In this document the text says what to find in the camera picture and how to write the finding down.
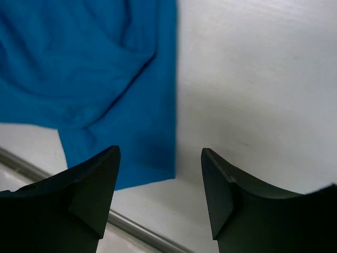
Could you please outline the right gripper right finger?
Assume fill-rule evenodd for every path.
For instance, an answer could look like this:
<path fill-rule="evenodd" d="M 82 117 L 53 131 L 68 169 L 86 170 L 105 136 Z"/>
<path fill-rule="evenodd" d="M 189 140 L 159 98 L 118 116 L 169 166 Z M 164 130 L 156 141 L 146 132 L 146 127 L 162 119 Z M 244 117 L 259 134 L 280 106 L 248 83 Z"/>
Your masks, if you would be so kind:
<path fill-rule="evenodd" d="M 215 151 L 201 153 L 212 237 L 220 252 L 336 252 L 336 185 L 299 194 Z"/>

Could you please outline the blue t shirt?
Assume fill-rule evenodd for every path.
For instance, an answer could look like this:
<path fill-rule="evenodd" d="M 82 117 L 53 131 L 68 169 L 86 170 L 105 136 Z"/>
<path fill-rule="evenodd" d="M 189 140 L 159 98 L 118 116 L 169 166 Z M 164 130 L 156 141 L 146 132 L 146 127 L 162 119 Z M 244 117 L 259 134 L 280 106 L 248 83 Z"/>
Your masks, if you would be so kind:
<path fill-rule="evenodd" d="M 176 1 L 1 1 L 1 122 L 56 129 L 116 189 L 175 177 Z"/>

